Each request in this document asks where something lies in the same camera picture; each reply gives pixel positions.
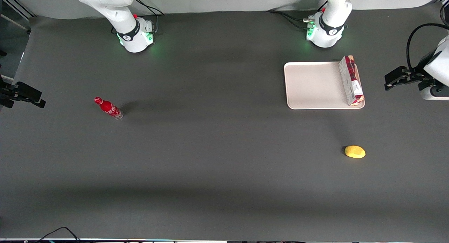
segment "white tray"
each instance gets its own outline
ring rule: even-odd
[[[287,105],[293,110],[357,110],[365,105],[364,101],[357,106],[348,105],[339,62],[289,62],[284,66],[284,74]]]

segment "wall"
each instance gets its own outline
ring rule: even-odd
[[[60,19],[96,17],[99,13],[78,0],[20,0],[37,15]],[[210,11],[265,11],[283,9],[315,9],[319,0],[142,0],[165,13]],[[354,9],[398,9],[422,6],[432,0],[351,0]],[[148,10],[133,3],[130,9],[137,14]]]

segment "coca-cola bottle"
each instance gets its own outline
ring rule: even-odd
[[[98,104],[102,111],[106,112],[108,115],[115,119],[120,119],[123,117],[123,112],[117,108],[113,103],[105,101],[100,97],[95,97],[95,103]]]

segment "lemon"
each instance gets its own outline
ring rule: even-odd
[[[347,146],[344,149],[344,153],[351,158],[356,158],[356,159],[361,159],[363,157],[365,157],[366,152],[364,151],[364,149],[362,147],[359,147],[357,145],[350,145]]]

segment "cable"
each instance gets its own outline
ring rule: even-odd
[[[156,33],[158,31],[158,29],[159,29],[158,23],[159,23],[159,16],[156,16],[156,29],[154,30],[153,33]]]
[[[298,29],[307,29],[306,27],[301,27],[301,26],[299,26],[299,25],[297,25],[297,24],[295,24],[294,22],[292,22],[290,19],[288,19],[288,17],[286,17],[286,16],[284,16],[284,15],[282,15],[282,14],[280,14],[283,18],[285,18],[285,19],[287,19],[287,21],[290,23],[290,24],[292,24],[293,26],[295,26],[296,28],[298,28]]]
[[[293,20],[295,20],[295,21],[300,21],[300,22],[303,21],[302,19],[293,17],[293,16],[291,16],[291,15],[285,13],[285,12],[282,12],[282,11],[275,11],[274,9],[270,9],[269,11],[265,11],[265,12],[281,14],[281,15],[287,16],[287,17],[289,17],[290,19],[293,19]]]
[[[446,12],[444,11],[444,5],[440,9],[440,18],[441,18],[441,21],[443,21],[444,25],[449,26],[448,22],[446,21]]]
[[[412,73],[412,75],[414,75],[415,77],[417,77],[415,71],[412,68],[412,64],[410,62],[410,43],[412,41],[413,35],[417,32],[417,30],[419,30],[422,27],[425,26],[436,26],[436,27],[440,27],[446,30],[449,30],[449,26],[444,25],[444,24],[434,24],[434,23],[429,23],[429,24],[421,24],[420,26],[416,27],[412,33],[409,36],[409,39],[407,40],[407,47],[406,47],[406,58],[407,58],[407,65],[409,67],[410,72]]]
[[[147,7],[147,9],[155,9],[155,10],[157,10],[160,14],[162,14],[163,16],[165,16],[165,14],[162,12],[162,11],[160,11],[159,9],[157,9],[157,8],[154,8],[154,7],[151,7],[151,6],[148,6],[148,5],[146,5],[145,3],[143,3],[143,1],[141,1],[141,0],[136,0],[138,3],[140,3],[141,5],[143,5],[143,6],[145,6],[145,7]]]
[[[77,243],[80,243],[80,238],[78,238],[69,228],[67,228],[67,227],[65,227],[65,226],[63,226],[63,227],[59,227],[58,229],[56,229],[56,230],[54,230],[53,232],[51,232],[51,233],[47,233],[46,235],[44,235],[42,238],[40,238],[40,240],[38,240],[37,242],[40,242],[40,241],[42,241],[44,238],[46,238],[47,236],[49,236],[50,234],[52,234],[52,233],[54,233],[54,232],[56,232],[56,231],[58,231],[58,230],[61,230],[61,229],[66,229],[67,231],[69,231],[71,234],[72,234],[72,236],[73,236],[73,238],[75,238],[75,240],[76,240],[76,242]]]
[[[292,24],[293,26],[295,26],[296,28],[301,29],[301,30],[302,30],[302,29],[307,29],[306,27],[301,27],[301,26],[295,24],[293,21],[290,20],[290,18],[291,18],[291,19],[294,19],[295,21],[302,21],[302,19],[300,20],[300,19],[297,19],[297,18],[295,18],[295,17],[292,17],[292,16],[290,16],[289,14],[284,13],[284,12],[282,12],[282,11],[275,11],[275,10],[272,10],[272,9],[270,9],[269,11],[265,11],[265,12],[267,12],[267,13],[275,13],[275,14],[279,14],[279,15],[281,15],[283,18],[287,19],[287,21],[288,21],[290,24]]]
[[[146,6],[145,4],[143,4],[142,2],[136,0],[138,3],[140,3],[141,5],[145,6],[149,11],[151,11],[151,13],[153,13],[155,16],[158,16],[152,9],[149,8],[149,6]]]
[[[325,3],[323,3],[323,5],[321,5],[321,7],[319,7],[316,11],[320,11],[324,7],[324,5],[326,5],[326,3],[327,3],[327,1]]]

